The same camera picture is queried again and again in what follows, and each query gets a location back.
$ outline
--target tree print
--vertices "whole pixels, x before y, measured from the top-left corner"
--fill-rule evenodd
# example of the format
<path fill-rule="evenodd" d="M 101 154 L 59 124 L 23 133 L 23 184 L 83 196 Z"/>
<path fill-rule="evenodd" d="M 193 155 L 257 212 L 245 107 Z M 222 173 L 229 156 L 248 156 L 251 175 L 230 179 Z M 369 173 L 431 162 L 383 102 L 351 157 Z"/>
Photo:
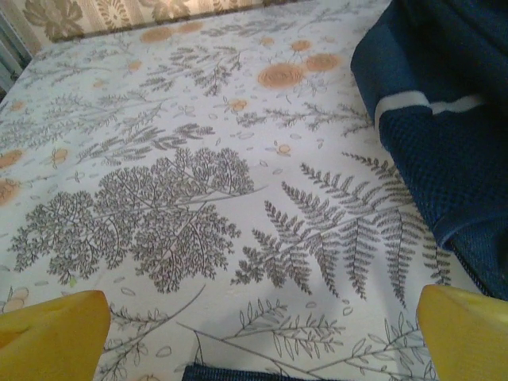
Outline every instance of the tree print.
<path fill-rule="evenodd" d="M 226 269 L 232 239 L 241 232 L 212 201 L 251 192 L 248 166 L 237 152 L 178 148 L 173 160 L 110 172 L 95 194 L 58 193 L 27 214 L 9 250 L 17 254 L 17 271 L 51 256 L 48 273 L 62 284 L 132 256 L 137 275 L 170 293 L 186 277 L 213 279 L 218 267 Z"/>
<path fill-rule="evenodd" d="M 290 217 L 274 202 L 265 202 L 277 234 L 252 230 L 259 247 L 244 247 L 245 260 L 239 262 L 232 283 L 260 282 L 266 276 L 274 286 L 282 287 L 287 279 L 292 279 L 303 292 L 312 294 L 309 277 L 310 261 L 314 260 L 330 292 L 339 297 L 335 279 L 341 260 L 355 292 L 366 299 L 369 267 L 382 244 L 394 294 L 406 306 L 408 268 L 418 242 L 429 231 L 394 165 L 344 155 L 369 167 L 378 185 L 358 183 L 354 176 L 323 173 L 301 164 L 304 176 L 318 188 L 317 193 L 324 192 L 327 198 L 322 200 L 317 194 L 283 182 L 284 193 L 300 214 Z"/>

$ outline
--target patterned wallpaper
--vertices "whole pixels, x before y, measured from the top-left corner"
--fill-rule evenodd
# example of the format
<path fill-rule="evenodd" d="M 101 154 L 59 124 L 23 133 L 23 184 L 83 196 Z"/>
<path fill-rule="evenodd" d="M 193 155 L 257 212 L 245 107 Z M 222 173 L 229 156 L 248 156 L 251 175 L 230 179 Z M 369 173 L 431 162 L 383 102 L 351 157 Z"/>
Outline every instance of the patterned wallpaper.
<path fill-rule="evenodd" d="M 1 0 L 32 53 L 70 37 L 296 0 Z"/>

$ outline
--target bed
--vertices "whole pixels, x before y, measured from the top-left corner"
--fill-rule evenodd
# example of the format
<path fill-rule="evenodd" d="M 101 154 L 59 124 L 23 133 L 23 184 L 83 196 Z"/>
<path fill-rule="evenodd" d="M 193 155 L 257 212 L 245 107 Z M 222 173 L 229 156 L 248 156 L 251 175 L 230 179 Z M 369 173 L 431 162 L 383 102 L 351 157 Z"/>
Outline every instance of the bed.
<path fill-rule="evenodd" d="M 39 53 L 0 105 L 0 312 L 104 291 L 100 381 L 194 362 L 437 379 L 421 289 L 477 290 L 349 69 L 386 6 L 299 2 Z"/>

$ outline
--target yellow object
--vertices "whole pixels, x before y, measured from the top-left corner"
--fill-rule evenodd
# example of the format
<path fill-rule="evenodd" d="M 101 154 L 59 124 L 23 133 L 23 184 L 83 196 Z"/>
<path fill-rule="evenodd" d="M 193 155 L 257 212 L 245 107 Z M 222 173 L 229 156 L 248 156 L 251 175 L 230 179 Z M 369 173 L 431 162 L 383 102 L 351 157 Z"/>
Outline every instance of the yellow object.
<path fill-rule="evenodd" d="M 109 327 L 101 291 L 0 315 L 0 380 L 91 381 Z"/>
<path fill-rule="evenodd" d="M 508 302 L 426 286 L 418 321 L 441 381 L 508 380 Z"/>

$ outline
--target navy fabric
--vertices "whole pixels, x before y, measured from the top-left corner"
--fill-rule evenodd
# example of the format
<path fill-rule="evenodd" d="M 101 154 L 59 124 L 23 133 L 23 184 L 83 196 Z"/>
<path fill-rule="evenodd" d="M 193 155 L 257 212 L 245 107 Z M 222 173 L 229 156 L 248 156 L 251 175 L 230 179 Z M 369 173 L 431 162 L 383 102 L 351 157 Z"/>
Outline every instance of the navy fabric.
<path fill-rule="evenodd" d="M 208 368 L 190 365 L 185 368 L 182 381 L 304 381 L 283 375 L 260 373 L 258 371 L 231 371 L 229 369 Z"/>
<path fill-rule="evenodd" d="M 486 95 L 488 104 L 461 113 L 386 111 L 379 135 L 437 243 L 508 300 L 508 2 L 483 3 L 393 1 L 352 70 L 371 117 L 380 99 L 404 91 L 430 103 Z"/>

